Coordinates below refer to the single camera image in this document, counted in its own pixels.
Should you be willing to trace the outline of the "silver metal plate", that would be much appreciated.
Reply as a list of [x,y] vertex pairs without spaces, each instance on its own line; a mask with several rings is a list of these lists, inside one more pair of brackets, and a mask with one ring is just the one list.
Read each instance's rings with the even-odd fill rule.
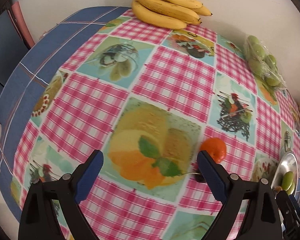
[[270,186],[273,190],[278,186],[283,188],[282,182],[284,181],[286,173],[290,174],[288,176],[288,181],[291,181],[291,184],[294,186],[293,191],[289,190],[288,194],[292,194],[294,196],[296,193],[296,187],[298,185],[299,171],[296,156],[292,151],[288,151],[281,158],[278,164]]

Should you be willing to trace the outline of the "yellow banana bunch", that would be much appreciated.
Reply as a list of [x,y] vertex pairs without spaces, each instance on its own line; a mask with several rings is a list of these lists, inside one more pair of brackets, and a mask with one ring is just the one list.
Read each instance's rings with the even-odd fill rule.
[[198,0],[133,0],[132,11],[144,23],[172,30],[200,25],[212,12]]

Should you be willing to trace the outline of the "plastic pack green jujubes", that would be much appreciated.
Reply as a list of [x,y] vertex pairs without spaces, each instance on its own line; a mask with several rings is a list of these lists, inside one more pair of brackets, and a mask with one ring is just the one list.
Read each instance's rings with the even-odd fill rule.
[[261,78],[273,90],[286,89],[286,82],[279,71],[278,62],[266,46],[254,35],[244,42],[244,57],[254,75]]

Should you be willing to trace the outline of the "pink chair back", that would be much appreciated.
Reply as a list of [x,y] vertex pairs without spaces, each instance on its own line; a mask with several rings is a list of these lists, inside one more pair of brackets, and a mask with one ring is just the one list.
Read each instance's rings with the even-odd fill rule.
[[35,45],[35,42],[30,34],[30,31],[26,25],[26,22],[24,20],[22,11],[21,11],[21,7],[20,7],[20,3],[19,2],[15,2],[12,5],[12,12],[14,14],[14,18],[18,27],[18,30],[20,31],[23,39],[25,40],[26,44],[32,48]]

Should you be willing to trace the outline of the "green jujube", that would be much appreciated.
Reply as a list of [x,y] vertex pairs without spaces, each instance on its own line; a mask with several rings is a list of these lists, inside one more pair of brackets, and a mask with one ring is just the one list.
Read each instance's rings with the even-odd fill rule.
[[295,190],[295,182],[293,181],[292,184],[290,185],[289,189],[286,191],[288,195],[291,195]]

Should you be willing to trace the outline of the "large green jujube fruit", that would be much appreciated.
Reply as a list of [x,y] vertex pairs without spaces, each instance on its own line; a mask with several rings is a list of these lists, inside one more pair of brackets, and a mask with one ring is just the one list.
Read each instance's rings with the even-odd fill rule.
[[282,189],[287,191],[291,187],[293,182],[294,182],[294,173],[292,171],[286,172],[282,179],[282,184],[281,184]]

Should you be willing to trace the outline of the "blue plaid undercloth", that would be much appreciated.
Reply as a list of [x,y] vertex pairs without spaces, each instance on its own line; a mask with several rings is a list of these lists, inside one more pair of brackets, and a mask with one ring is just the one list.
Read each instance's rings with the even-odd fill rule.
[[82,9],[52,28],[21,59],[0,95],[0,191],[19,220],[21,208],[10,192],[14,155],[32,109],[57,69],[107,22],[127,7]]

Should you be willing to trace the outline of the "pink checkered fruit tablecloth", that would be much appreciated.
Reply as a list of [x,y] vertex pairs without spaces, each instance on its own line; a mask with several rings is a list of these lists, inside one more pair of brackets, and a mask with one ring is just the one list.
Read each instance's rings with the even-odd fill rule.
[[32,109],[10,192],[71,173],[97,149],[101,173],[81,209],[101,239],[200,239],[221,208],[192,175],[208,138],[244,180],[271,178],[300,119],[286,90],[250,70],[242,46],[214,31],[156,28],[129,9],[66,60]]

